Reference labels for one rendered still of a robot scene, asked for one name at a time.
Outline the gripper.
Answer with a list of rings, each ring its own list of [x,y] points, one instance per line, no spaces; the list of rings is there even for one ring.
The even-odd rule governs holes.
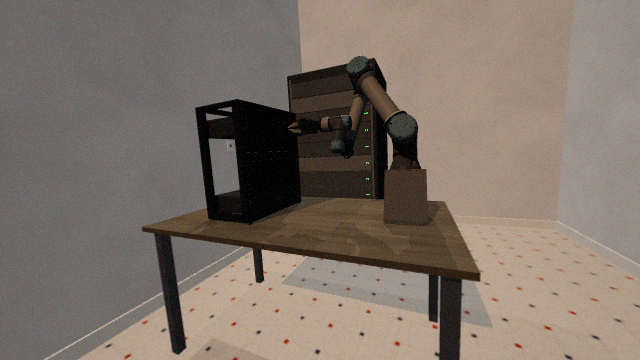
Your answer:
[[[322,119],[323,119],[323,118],[319,119],[319,121],[318,121],[318,130],[320,130],[320,132],[323,132],[323,131],[322,131],[322,129],[321,129],[321,120],[322,120]],[[298,120],[306,120],[306,118],[304,118],[304,119],[298,119]],[[297,120],[297,121],[298,121],[298,120]],[[296,127],[296,126],[298,126],[297,121],[295,121],[293,124],[291,124],[291,125],[287,128],[287,130],[288,130],[288,131],[290,131],[290,132],[293,132],[293,133],[295,133],[295,134],[298,134],[298,135],[307,135],[307,133],[308,133],[308,134],[315,134],[315,133],[317,133],[317,130],[299,130],[299,129],[290,129],[290,128],[292,128],[292,127]],[[320,129],[319,129],[319,128],[320,128]]]

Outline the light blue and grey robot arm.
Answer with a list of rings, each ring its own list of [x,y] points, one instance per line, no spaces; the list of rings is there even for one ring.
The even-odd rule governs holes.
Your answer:
[[[376,80],[377,75],[367,60],[365,56],[357,56],[347,65],[347,74],[354,88],[350,114],[327,116],[321,120],[322,131],[332,132],[331,151],[344,158],[353,156],[365,106],[370,101],[392,139],[393,161],[389,170],[421,169],[417,159],[417,122],[398,109]]]

